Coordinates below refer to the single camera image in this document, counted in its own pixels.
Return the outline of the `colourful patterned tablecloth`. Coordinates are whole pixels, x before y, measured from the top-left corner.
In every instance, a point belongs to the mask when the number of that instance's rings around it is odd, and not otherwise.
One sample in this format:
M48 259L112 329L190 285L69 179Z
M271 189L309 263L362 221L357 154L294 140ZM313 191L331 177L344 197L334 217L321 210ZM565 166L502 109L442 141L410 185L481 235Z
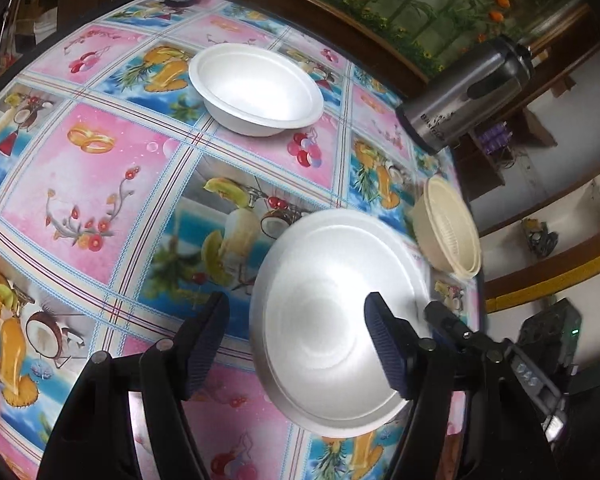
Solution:
M312 126L249 139L215 122L187 75L195 55L248 44L283 55L325 101ZM382 479L398 416L348 440L294 426L250 356L249 300L284 229L358 209L414 236L432 176L455 181L393 115L398 97L346 54L227 0L135 0L28 56L0 84L0 455L32 479L87 359L144 351L212 292L227 340L185 411L215 479Z

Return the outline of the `steel thermos flask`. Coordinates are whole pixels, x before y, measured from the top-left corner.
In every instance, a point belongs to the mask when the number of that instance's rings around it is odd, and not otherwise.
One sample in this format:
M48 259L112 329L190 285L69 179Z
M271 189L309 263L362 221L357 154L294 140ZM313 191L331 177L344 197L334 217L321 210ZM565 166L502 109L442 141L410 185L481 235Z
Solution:
M505 35L477 44L396 108L396 118L430 155L509 103L533 76L531 51Z

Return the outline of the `white foam bowl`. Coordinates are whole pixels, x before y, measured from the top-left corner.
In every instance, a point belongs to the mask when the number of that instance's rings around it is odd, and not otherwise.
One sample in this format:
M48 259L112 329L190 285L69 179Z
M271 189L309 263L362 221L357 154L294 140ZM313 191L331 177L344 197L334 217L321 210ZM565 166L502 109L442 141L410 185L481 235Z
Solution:
M208 47L189 61L188 76L211 117L242 136L306 128L324 113L316 82L288 58L262 48Z
M429 335L419 265L397 232L361 211L309 214L283 232L260 266L249 312L254 367L276 408L319 436L366 434L404 408L366 328L372 292Z

